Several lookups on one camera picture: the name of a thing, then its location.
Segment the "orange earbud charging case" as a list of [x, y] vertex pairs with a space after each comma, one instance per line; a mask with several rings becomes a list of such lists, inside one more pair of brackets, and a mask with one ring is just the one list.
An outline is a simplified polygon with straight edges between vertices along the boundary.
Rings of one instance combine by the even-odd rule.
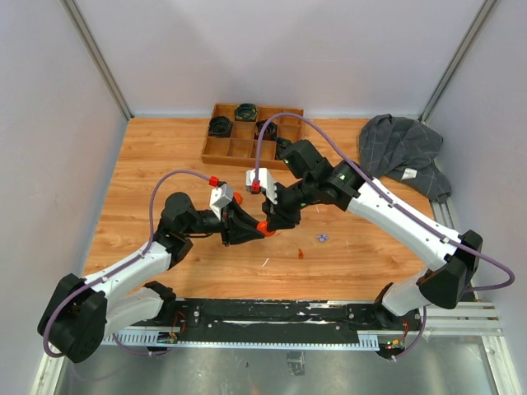
[[236, 200], [238, 205], [241, 205], [243, 202], [243, 197], [239, 193], [233, 193], [233, 198]]

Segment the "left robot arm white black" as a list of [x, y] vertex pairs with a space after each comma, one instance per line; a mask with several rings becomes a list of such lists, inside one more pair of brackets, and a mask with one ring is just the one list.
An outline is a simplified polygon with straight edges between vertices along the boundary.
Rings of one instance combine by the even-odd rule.
[[171, 323], [176, 315], [171, 290], [150, 280], [180, 263], [194, 238], [218, 234], [225, 246], [264, 238], [266, 224], [245, 212], [235, 196], [216, 188], [211, 197], [210, 208], [197, 210], [186, 193], [171, 194], [156, 231], [138, 251], [90, 276], [64, 276], [37, 326], [45, 353], [79, 363], [132, 323]]

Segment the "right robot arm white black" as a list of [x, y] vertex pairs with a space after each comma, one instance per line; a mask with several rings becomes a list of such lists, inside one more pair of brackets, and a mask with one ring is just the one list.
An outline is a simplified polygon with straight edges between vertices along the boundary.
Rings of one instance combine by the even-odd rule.
[[372, 311], [379, 327], [391, 329], [406, 313], [429, 304], [456, 307], [478, 268], [479, 258], [472, 252], [481, 250], [481, 235], [473, 230], [461, 234], [424, 216], [357, 165], [331, 165], [307, 140], [291, 144], [282, 160], [297, 180], [288, 187], [275, 182], [265, 168], [246, 174], [248, 189], [265, 193], [268, 232], [294, 228], [308, 206], [335, 205], [379, 226], [424, 263], [422, 272], [389, 283], [378, 294]]

